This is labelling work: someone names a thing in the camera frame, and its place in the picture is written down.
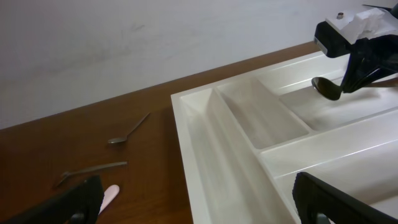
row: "wooden table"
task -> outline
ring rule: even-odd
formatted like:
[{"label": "wooden table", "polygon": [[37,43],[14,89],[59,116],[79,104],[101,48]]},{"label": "wooden table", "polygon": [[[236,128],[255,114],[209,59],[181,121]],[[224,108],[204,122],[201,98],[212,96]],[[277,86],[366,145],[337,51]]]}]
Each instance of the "wooden table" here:
[{"label": "wooden table", "polygon": [[[306,43],[0,130],[0,220],[100,174],[119,195],[97,223],[192,223],[170,95],[318,51]],[[107,145],[151,115],[125,144]],[[67,170],[128,161],[52,186]]]}]

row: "metal spoon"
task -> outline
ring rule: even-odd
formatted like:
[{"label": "metal spoon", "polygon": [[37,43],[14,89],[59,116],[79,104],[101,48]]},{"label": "metal spoon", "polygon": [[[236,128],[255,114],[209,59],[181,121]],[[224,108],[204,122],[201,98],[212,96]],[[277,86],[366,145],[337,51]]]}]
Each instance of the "metal spoon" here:
[{"label": "metal spoon", "polygon": [[[340,99],[341,93],[343,89],[339,86],[334,84],[327,78],[323,77],[315,77],[311,80],[312,86],[328,100],[336,101]],[[373,87],[373,88],[389,88],[389,87],[398,87],[398,78],[391,78],[390,80],[370,83],[366,88]]]},{"label": "metal spoon", "polygon": [[110,168],[110,167],[115,167],[115,166],[121,166],[121,165],[126,165],[127,162],[114,162],[114,163],[110,163],[110,164],[104,164],[104,165],[99,165],[99,166],[93,166],[93,167],[89,167],[86,169],[82,169],[79,171],[75,171],[75,172],[69,172],[66,171],[61,175],[61,179],[56,181],[56,183],[54,184],[54,188],[58,187],[59,185],[61,185],[62,183],[64,183],[69,177],[73,176],[73,175],[77,175],[77,174],[84,174],[87,172],[93,172],[93,171],[97,171],[100,169],[105,169],[105,168]]},{"label": "metal spoon", "polygon": [[127,134],[127,136],[109,139],[108,143],[115,144],[127,141],[127,138],[130,136],[130,134],[145,120],[145,118],[148,117],[149,114],[150,113],[147,113],[143,118],[141,118],[141,120],[138,121],[138,123],[132,128],[132,130],[129,132],[129,134]]}]

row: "spoon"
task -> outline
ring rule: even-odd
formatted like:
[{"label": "spoon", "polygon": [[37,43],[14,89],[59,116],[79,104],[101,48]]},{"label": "spoon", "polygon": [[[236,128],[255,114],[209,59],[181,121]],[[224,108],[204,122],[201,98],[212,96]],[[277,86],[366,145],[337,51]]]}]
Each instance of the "spoon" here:
[{"label": "spoon", "polygon": [[109,139],[108,143],[115,144],[115,143],[127,141],[127,138],[130,136],[130,134],[145,120],[145,118],[148,117],[149,114],[150,114],[150,112],[147,113],[143,118],[141,118],[141,120],[138,121],[138,123],[132,128],[132,130],[129,132],[129,134],[127,134],[127,136]]},{"label": "spoon", "polygon": [[[339,86],[334,84],[327,78],[323,77],[315,77],[311,80],[312,86],[314,89],[319,92],[322,96],[324,96],[328,100],[336,101],[340,99],[341,93],[343,89]],[[388,87],[398,87],[398,78],[391,78],[390,80],[370,83],[366,88],[373,87],[373,88],[388,88]]]}]

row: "spoon handle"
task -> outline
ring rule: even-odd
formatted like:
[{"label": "spoon handle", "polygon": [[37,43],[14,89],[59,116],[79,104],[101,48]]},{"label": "spoon handle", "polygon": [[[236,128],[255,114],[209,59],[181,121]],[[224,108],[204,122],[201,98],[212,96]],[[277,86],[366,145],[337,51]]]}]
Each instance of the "spoon handle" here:
[{"label": "spoon handle", "polygon": [[114,162],[114,163],[110,163],[110,164],[88,167],[86,169],[82,169],[82,170],[79,170],[76,172],[70,172],[69,176],[75,175],[75,174],[84,174],[87,172],[93,172],[93,171],[100,170],[100,169],[105,169],[105,168],[114,167],[114,166],[121,166],[121,165],[126,165],[126,164],[127,164],[127,162]]},{"label": "spoon handle", "polygon": [[100,169],[105,169],[105,168],[110,168],[110,167],[115,167],[115,166],[121,166],[121,165],[126,165],[127,162],[114,162],[114,163],[110,163],[110,164],[104,164],[104,165],[98,165],[98,166],[93,166],[93,167],[88,167],[86,169],[82,169],[76,172],[64,172],[60,178],[55,182],[55,184],[53,185],[53,188],[57,188],[59,185],[61,185],[62,183],[64,183],[69,177],[73,176],[73,175],[77,175],[77,174],[84,174],[87,172],[93,172],[96,170],[100,170]]},{"label": "spoon handle", "polygon": [[391,78],[390,80],[370,83],[365,87],[375,87],[375,88],[389,88],[389,87],[398,87],[398,78]]},{"label": "spoon handle", "polygon": [[145,120],[145,118],[148,117],[148,115],[150,114],[147,113],[143,118],[141,118],[141,120],[138,121],[138,123],[132,128],[132,130],[129,132],[129,134],[127,134],[127,137],[129,137],[129,135]]}]

